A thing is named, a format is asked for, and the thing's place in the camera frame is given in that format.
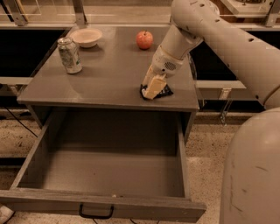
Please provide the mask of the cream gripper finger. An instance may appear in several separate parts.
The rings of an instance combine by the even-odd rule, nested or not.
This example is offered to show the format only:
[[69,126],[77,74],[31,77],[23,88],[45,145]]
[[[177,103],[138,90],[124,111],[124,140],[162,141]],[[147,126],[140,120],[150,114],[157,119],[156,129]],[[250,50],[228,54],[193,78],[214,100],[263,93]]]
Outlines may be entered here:
[[158,78],[158,74],[155,73],[152,66],[150,66],[146,75],[144,76],[142,85],[147,87],[153,86],[156,83],[157,78]]
[[143,85],[147,86],[143,91],[143,96],[152,100],[164,89],[166,78],[164,75],[151,75],[144,79]]

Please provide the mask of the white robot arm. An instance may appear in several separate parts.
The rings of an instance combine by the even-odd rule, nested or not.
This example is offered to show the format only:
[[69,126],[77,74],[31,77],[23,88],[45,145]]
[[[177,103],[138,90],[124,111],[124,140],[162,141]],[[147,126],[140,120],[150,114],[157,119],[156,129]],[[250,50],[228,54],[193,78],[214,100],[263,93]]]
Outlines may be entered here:
[[141,84],[143,98],[156,98],[202,42],[266,109],[280,107],[280,50],[220,18],[207,0],[172,1],[171,27]]

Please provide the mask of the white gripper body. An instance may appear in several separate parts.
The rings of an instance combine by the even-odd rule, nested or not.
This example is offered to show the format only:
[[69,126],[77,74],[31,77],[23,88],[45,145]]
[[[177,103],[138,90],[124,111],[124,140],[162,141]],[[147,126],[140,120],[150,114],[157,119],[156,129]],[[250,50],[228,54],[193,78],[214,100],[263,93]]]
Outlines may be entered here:
[[172,77],[182,67],[182,59],[173,58],[161,45],[155,51],[151,67],[155,74],[165,74],[167,78]]

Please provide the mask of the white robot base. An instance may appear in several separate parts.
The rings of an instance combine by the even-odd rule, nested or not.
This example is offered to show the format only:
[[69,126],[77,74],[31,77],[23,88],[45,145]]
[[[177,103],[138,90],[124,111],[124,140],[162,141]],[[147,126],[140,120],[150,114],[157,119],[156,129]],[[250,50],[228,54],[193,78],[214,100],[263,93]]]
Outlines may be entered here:
[[227,150],[220,224],[280,224],[280,108],[249,118]]

